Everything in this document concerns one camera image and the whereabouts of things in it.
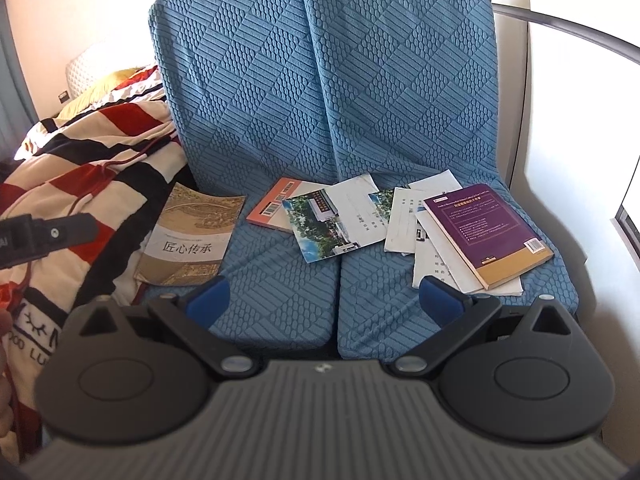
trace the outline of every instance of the seat backrest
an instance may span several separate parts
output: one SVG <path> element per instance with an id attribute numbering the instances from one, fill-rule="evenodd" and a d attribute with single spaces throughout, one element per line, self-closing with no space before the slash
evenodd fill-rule
<path id="1" fill-rule="evenodd" d="M 497 176 L 491 0 L 305 0 L 340 178 Z"/>
<path id="2" fill-rule="evenodd" d="M 283 175 L 336 181 L 302 0 L 157 0 L 150 26 L 204 191 L 264 192 Z"/>
<path id="3" fill-rule="evenodd" d="M 205 190 L 498 176 L 490 0 L 158 0 L 150 24 Z"/>

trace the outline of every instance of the red and white striped fabric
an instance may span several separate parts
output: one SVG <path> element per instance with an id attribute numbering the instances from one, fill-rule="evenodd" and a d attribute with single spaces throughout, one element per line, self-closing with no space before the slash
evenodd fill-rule
<path id="1" fill-rule="evenodd" d="M 3 344 L 18 399 L 32 410 L 34 380 L 68 314 L 99 294 L 120 304 L 134 299 L 140 284 L 133 273 L 145 237 L 174 183 L 193 185 L 164 94 L 148 91 L 156 76 L 157 69 L 143 73 L 101 107 L 66 121 L 0 184 L 0 219 L 84 212 L 99 227 L 93 242 L 32 262 L 22 284 L 19 314 Z M 141 100 L 149 95 L 154 100 Z M 0 270 L 0 292 L 21 284 L 26 269 Z"/>

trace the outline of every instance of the orange book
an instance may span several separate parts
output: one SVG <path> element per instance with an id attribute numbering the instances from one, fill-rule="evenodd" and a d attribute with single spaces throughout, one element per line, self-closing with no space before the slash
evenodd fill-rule
<path id="1" fill-rule="evenodd" d="M 293 229 L 291 228 L 289 217 L 282 207 L 282 201 L 292 196 L 317 191 L 323 187 L 326 187 L 326 184 L 283 177 L 277 181 L 267 195 L 260 200 L 259 204 L 249 213 L 246 220 L 251 224 L 292 233 Z"/>

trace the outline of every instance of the yellow cushion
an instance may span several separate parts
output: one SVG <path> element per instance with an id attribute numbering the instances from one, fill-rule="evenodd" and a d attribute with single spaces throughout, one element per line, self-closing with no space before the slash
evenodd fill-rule
<path id="1" fill-rule="evenodd" d="M 73 119 L 82 110 L 98 102 L 120 83 L 129 79 L 138 70 L 140 69 L 127 68 L 126 70 L 118 70 L 117 72 L 113 72 L 103 77 L 102 79 L 98 79 L 93 86 L 89 87 L 73 101 L 66 104 L 66 106 L 60 110 L 58 118 L 65 120 Z"/>

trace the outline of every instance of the printed page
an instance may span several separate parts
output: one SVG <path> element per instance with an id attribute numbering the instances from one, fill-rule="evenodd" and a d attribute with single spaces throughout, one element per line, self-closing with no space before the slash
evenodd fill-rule
<path id="1" fill-rule="evenodd" d="M 469 269 L 465 261 L 456 251 L 456 248 L 447 238 L 447 235 L 442 232 L 440 227 L 436 224 L 435 220 L 431 217 L 431 214 L 424 210 L 416 213 L 416 217 L 420 225 L 427 231 L 429 240 L 433 243 L 434 248 L 442 258 L 442 261 L 446 264 L 449 272 L 456 282 L 457 289 L 464 294 L 473 294 L 474 292 L 487 292 L 494 296 L 521 296 L 522 295 L 522 282 L 520 278 L 514 278 L 513 280 L 503 283 L 502 285 L 484 290 L 480 281 L 476 278 L 475 274 Z"/>
<path id="2" fill-rule="evenodd" d="M 453 276 L 447 269 L 447 265 L 428 238 L 415 241 L 415 265 L 414 265 L 414 288 L 420 288 L 420 282 L 425 276 L 435 276 L 453 288 L 458 288 Z"/>
<path id="3" fill-rule="evenodd" d="M 325 191 L 338 209 L 350 242 L 364 247 L 385 239 L 386 222 L 369 198 L 369 193 L 377 192 L 378 188 L 368 173 L 339 182 Z"/>
<path id="4" fill-rule="evenodd" d="M 427 192 L 427 196 L 422 198 L 430 198 L 432 196 L 441 195 L 462 189 L 458 180 L 453 176 L 450 170 L 443 171 L 437 175 L 433 175 L 422 180 L 417 180 L 409 184 L 411 189 L 420 189 Z"/>
<path id="5" fill-rule="evenodd" d="M 386 234 L 385 251 L 412 254 L 416 250 L 415 212 L 422 209 L 422 199 L 462 189 L 453 174 L 443 173 L 409 184 L 411 189 L 396 187 Z"/>
<path id="6" fill-rule="evenodd" d="M 384 240 L 386 221 L 369 199 L 369 193 L 377 191 L 367 173 L 283 200 L 305 261 L 317 262 Z"/>
<path id="7" fill-rule="evenodd" d="M 391 253 L 415 252 L 418 221 L 415 212 L 422 205 L 425 191 L 396 187 L 391 215 L 386 232 L 385 251 Z"/>

